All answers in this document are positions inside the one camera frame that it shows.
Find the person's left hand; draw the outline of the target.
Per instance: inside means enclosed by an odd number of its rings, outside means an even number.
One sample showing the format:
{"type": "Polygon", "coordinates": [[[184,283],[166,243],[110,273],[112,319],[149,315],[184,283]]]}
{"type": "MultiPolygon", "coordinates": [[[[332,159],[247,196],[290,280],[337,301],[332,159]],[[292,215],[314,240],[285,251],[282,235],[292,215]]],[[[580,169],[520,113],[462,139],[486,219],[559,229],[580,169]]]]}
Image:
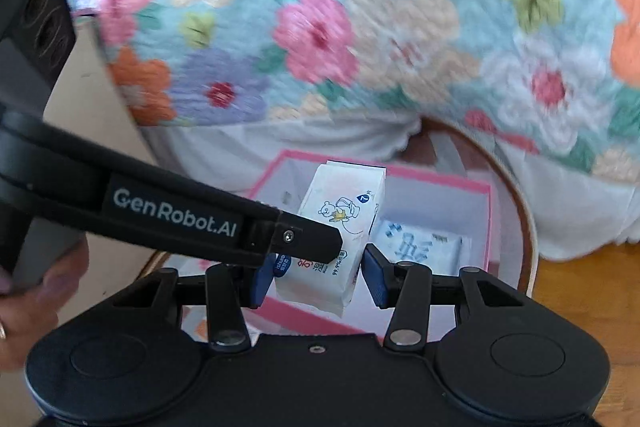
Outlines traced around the person's left hand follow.
{"type": "Polygon", "coordinates": [[[43,275],[40,285],[9,294],[12,283],[1,272],[1,372],[25,365],[34,344],[58,325],[58,312],[78,291],[89,266],[85,236],[43,275]]]}

